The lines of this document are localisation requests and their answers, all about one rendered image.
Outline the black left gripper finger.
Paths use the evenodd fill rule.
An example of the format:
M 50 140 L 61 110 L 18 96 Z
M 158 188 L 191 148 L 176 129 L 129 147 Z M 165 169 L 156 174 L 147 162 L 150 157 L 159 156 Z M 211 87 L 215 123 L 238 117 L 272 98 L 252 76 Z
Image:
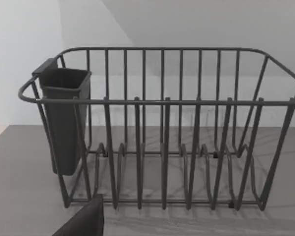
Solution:
M 52 236 L 103 236 L 104 224 L 103 196 L 96 194 Z

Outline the dark grey cutlery holder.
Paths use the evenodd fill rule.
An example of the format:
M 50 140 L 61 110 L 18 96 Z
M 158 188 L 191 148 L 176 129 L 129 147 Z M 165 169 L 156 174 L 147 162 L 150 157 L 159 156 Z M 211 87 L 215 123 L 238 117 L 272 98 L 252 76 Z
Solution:
M 43 97 L 67 99 L 74 97 L 88 99 L 91 72 L 74 68 L 59 68 L 55 59 L 49 58 L 36 68 L 32 75 L 38 75 Z M 46 104 L 47 120 L 52 123 L 55 134 L 55 151 L 59 161 L 60 174 L 71 176 L 79 163 L 77 123 L 72 104 Z

